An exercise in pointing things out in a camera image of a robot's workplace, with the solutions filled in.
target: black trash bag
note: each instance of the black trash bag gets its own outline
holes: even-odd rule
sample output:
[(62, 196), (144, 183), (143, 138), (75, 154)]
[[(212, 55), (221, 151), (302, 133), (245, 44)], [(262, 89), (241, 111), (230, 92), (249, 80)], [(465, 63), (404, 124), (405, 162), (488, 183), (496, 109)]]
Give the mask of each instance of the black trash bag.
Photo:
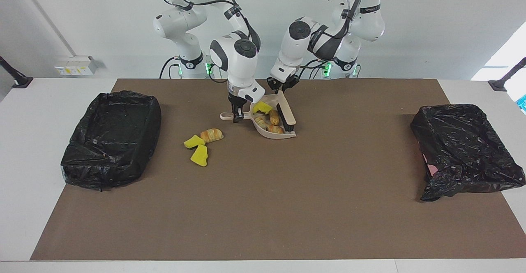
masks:
[(60, 165), (66, 183), (104, 190), (141, 177), (159, 138), (153, 96), (100, 93), (79, 121)]
[(423, 201), (522, 187), (524, 171), (473, 104), (423, 106), (411, 123), (426, 163)]

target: black stand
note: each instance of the black stand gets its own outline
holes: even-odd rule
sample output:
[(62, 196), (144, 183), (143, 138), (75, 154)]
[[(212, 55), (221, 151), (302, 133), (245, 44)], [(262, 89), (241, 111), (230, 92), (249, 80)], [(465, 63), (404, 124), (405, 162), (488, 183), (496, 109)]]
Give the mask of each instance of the black stand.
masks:
[(15, 84), (11, 86), (12, 88), (26, 88), (31, 83), (33, 79), (31, 76), (25, 76), (23, 73), (17, 71), (9, 65), (2, 56), (0, 56), (0, 65), (15, 79)]
[(511, 77), (519, 71), (519, 69), (522, 69), (526, 65), (526, 57), (524, 57), (521, 62), (519, 62), (517, 65), (515, 65), (511, 71), (509, 71), (505, 76), (502, 77), (502, 79), (497, 81), (488, 81), (490, 86), (495, 91), (507, 91), (506, 88), (504, 88), (504, 83), (506, 83), (507, 80), (511, 79)]

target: brown table surface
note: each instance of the brown table surface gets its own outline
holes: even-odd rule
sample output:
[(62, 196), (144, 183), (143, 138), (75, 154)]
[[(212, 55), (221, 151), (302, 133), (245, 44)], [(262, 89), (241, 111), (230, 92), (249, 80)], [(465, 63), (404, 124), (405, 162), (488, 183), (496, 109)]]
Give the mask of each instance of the brown table surface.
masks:
[[(163, 112), (143, 177), (97, 192), (67, 185), (32, 260), (267, 260), (526, 257), (502, 194), (419, 197), (409, 128), (448, 103), (436, 80), (303, 81), (287, 91), (297, 138), (268, 140), (229, 111), (226, 85), (118, 80)], [(217, 127), (208, 166), (182, 142)]]

